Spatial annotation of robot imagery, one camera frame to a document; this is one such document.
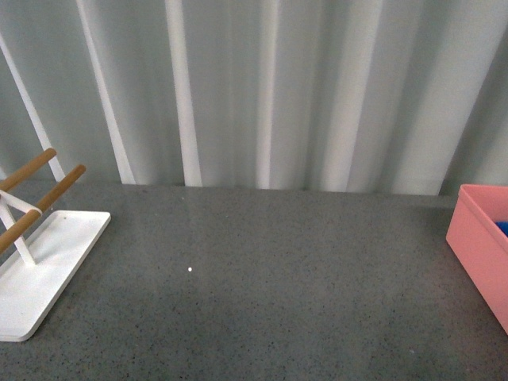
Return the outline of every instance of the white corrugated wall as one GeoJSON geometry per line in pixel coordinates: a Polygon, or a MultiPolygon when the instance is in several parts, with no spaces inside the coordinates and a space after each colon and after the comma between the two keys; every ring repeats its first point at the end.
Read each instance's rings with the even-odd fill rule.
{"type": "Polygon", "coordinates": [[[508,184],[508,0],[0,0],[0,178],[508,184]]]}

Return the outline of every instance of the wooden rod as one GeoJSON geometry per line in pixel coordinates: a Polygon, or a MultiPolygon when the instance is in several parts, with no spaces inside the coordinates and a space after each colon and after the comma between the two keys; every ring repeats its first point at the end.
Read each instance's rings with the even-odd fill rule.
{"type": "MultiPolygon", "coordinates": [[[[37,208],[42,210],[42,213],[60,197],[79,177],[85,172],[84,165],[78,165],[61,182],[55,185],[38,203],[37,208]]],[[[0,236],[0,254],[2,254],[15,240],[30,227],[40,217],[38,211],[32,209],[27,214],[21,217],[17,222],[12,225],[7,231],[0,236]]]]}
{"type": "Polygon", "coordinates": [[[55,157],[55,155],[56,155],[55,149],[48,148],[46,151],[42,152],[38,157],[33,158],[23,167],[15,171],[7,179],[0,182],[0,189],[5,192],[8,192],[9,190],[13,189],[21,181],[33,175],[40,167],[42,167],[49,160],[55,157]]]}
{"type": "Polygon", "coordinates": [[[44,213],[48,208],[60,197],[69,187],[74,184],[74,182],[81,177],[87,168],[80,164],[72,171],[70,171],[67,176],[63,178],[58,184],[55,185],[53,189],[51,189],[48,194],[46,194],[40,201],[37,203],[37,208],[42,210],[44,213]]]}
{"type": "Polygon", "coordinates": [[[40,217],[35,209],[29,210],[27,214],[16,221],[14,225],[7,229],[0,236],[0,254],[2,254],[15,240],[30,227],[40,217]]]}

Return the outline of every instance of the table surface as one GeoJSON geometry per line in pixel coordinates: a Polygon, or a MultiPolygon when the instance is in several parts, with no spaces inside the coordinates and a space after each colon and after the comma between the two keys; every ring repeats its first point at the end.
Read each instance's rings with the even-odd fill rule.
{"type": "Polygon", "coordinates": [[[0,379],[508,379],[455,201],[76,184],[55,208],[112,221],[0,379]]]}

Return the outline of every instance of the pink plastic bin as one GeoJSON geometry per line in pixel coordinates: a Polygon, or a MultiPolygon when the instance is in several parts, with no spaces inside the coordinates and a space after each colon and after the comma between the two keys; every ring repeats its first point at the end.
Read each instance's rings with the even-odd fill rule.
{"type": "Polygon", "coordinates": [[[508,187],[464,184],[446,241],[508,333],[508,187]]]}

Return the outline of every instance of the white rack base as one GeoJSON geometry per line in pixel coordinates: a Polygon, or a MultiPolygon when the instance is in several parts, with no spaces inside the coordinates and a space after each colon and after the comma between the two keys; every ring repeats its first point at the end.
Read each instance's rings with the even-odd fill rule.
{"type": "Polygon", "coordinates": [[[15,252],[0,266],[0,341],[35,333],[110,219],[107,212],[53,212],[26,240],[36,265],[15,252]]]}

